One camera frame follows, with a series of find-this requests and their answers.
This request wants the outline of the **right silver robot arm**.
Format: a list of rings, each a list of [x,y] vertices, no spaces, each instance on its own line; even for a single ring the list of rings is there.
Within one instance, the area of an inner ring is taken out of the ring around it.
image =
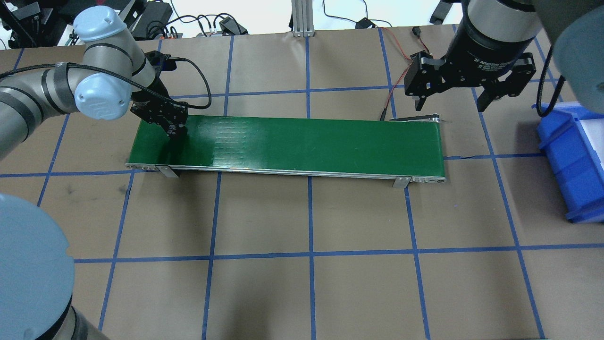
[[[427,97],[455,87],[482,87],[477,109],[519,95],[537,71],[526,48],[544,30],[549,59],[587,110],[603,112],[601,0],[463,0],[462,20],[446,54],[412,55],[405,94],[420,111]]]

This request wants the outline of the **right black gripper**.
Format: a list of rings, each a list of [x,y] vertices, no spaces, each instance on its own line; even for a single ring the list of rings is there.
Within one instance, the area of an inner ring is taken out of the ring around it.
[[[492,101],[505,95],[519,95],[537,72],[533,54],[523,53],[500,71],[479,68],[460,69],[446,59],[435,59],[425,51],[411,56],[412,64],[404,78],[405,94],[414,97],[415,110],[423,109],[427,97],[455,87],[483,87],[477,98],[478,112],[485,112]]]

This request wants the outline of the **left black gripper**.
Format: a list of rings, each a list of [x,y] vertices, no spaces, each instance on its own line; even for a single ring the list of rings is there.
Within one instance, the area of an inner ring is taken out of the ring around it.
[[[175,71],[176,62],[171,60],[169,55],[159,51],[146,52],[145,58],[145,65],[154,70],[153,82],[148,89],[168,98],[168,89],[160,80],[160,74],[162,71]],[[134,90],[131,99],[133,105],[130,111],[144,122],[165,128],[166,135],[170,139],[187,135],[187,108],[164,101],[144,90]]]

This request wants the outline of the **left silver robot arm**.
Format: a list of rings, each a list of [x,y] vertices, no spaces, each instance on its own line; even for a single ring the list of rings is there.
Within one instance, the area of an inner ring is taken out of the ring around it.
[[[74,19],[83,60],[1,75],[1,157],[53,118],[81,113],[112,121],[128,111],[168,137],[186,131],[187,106],[160,80],[159,52],[143,52],[114,9],[94,6]],[[62,228],[41,207],[1,194],[1,338],[103,340],[73,306],[74,259]]]

